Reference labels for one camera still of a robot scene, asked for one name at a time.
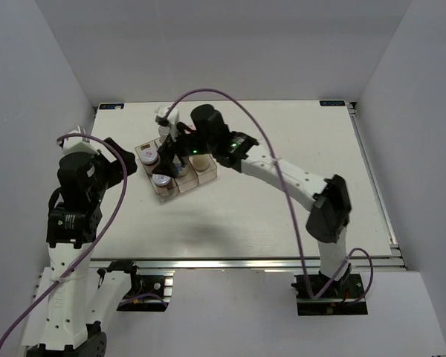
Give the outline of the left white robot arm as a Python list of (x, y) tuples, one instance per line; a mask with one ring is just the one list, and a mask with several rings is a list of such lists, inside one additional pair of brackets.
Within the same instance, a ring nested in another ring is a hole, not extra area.
[(105, 192), (126, 186), (136, 172), (135, 155), (113, 139), (98, 143), (114, 157), (110, 161), (89, 144), (92, 136), (77, 132), (59, 138), (59, 187), (48, 202), (46, 243), (51, 263), (50, 287), (36, 301), (48, 302), (45, 326), (37, 345), (26, 356), (104, 356), (104, 325), (116, 311), (123, 295), (133, 297), (142, 278), (132, 267), (111, 269), (110, 280), (85, 303), (91, 253), (110, 225), (99, 228)]

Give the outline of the silver lid jar blue label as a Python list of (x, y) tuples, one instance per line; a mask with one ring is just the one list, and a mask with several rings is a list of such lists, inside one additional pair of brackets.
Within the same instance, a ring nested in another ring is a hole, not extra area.
[(189, 173), (190, 160), (188, 157), (179, 158), (176, 155), (172, 162), (177, 170), (178, 178), (183, 178)]

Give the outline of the white lid jar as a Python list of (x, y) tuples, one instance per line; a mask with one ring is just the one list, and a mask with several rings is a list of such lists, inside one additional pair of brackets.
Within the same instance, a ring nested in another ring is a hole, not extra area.
[(153, 174), (152, 182), (154, 183), (157, 189), (157, 194), (160, 197), (170, 197), (173, 194), (174, 182), (171, 177)]
[(154, 147), (141, 147), (138, 150), (138, 157), (148, 175), (153, 174), (153, 170), (160, 163), (158, 151)]

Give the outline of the yellow cap white bottle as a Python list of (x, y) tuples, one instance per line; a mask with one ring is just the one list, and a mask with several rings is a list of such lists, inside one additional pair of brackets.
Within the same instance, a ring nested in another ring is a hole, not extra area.
[(208, 154), (194, 155), (191, 162), (197, 173), (203, 173), (210, 168), (211, 157)]

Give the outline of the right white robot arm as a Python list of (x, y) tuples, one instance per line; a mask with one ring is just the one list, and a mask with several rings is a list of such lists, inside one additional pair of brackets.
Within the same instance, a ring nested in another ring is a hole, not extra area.
[(165, 106), (157, 110), (156, 123), (169, 132), (159, 146), (159, 163), (153, 173), (175, 178), (175, 159), (209, 154), (223, 167), (286, 191), (309, 213), (306, 230), (318, 242), (321, 289), (332, 297), (345, 291), (349, 272), (345, 235), (352, 210), (345, 179), (314, 175), (276, 158), (257, 139), (230, 130), (210, 104), (194, 108), (190, 117), (193, 126), (188, 127), (180, 122), (176, 110)]

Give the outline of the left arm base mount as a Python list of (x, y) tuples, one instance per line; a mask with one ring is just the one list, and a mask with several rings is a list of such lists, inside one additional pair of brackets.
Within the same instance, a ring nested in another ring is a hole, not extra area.
[(144, 274), (132, 260), (114, 260), (105, 268), (98, 268), (98, 287), (101, 287), (113, 271), (123, 271), (129, 275), (130, 290), (118, 305), (119, 312), (165, 312), (169, 295), (165, 293), (167, 276)]

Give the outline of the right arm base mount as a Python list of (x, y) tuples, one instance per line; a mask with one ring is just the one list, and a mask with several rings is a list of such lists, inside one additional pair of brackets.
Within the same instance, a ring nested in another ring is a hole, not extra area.
[(346, 274), (340, 282), (332, 282), (318, 299), (311, 299), (304, 275), (295, 275), (291, 284), (296, 294), (299, 316), (367, 315), (363, 281), (359, 274)]

